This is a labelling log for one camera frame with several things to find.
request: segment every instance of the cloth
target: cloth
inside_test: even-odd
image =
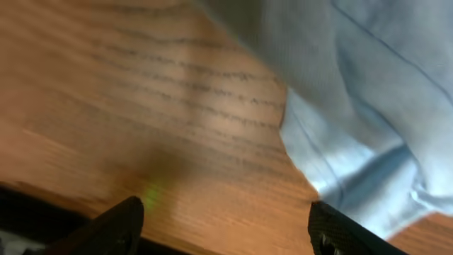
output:
[[[453,1],[199,0],[289,85],[281,136],[383,238],[453,214]]]

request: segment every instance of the light blue fabric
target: light blue fabric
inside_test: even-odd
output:
[[[324,201],[383,238],[453,215],[453,1],[200,2],[290,86],[282,139]]]

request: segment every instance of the wood grain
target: wood grain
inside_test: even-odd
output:
[[[316,192],[278,134],[285,86],[183,0],[0,8],[0,180],[90,217],[127,196],[194,254],[310,254]],[[435,216],[393,242],[451,254]]]

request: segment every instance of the garment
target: garment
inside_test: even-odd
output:
[[[383,238],[453,214],[453,1],[200,0],[289,86],[282,140]]]

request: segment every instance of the black object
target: black object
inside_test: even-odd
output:
[[[323,202],[311,204],[309,234],[315,255],[406,254]]]
[[[94,247],[92,252],[86,250],[85,253],[81,253],[83,249],[73,249],[73,252],[78,253],[66,254],[126,255],[128,253],[125,252],[133,251],[133,246],[136,246],[137,255],[185,255],[185,253],[167,246],[138,238],[137,232],[139,233],[142,228],[142,212],[138,198],[129,198],[96,218],[96,220],[91,221],[75,212],[63,210],[41,200],[0,187],[0,229],[43,244],[58,244],[59,247],[62,242],[68,243],[67,238],[71,239],[73,232],[76,236],[81,236],[80,239],[75,239],[73,244],[85,247],[87,245],[97,246]],[[119,253],[95,252],[99,249],[102,251],[109,245],[114,248],[112,252]],[[25,254],[41,255],[44,254],[43,252],[27,251]]]

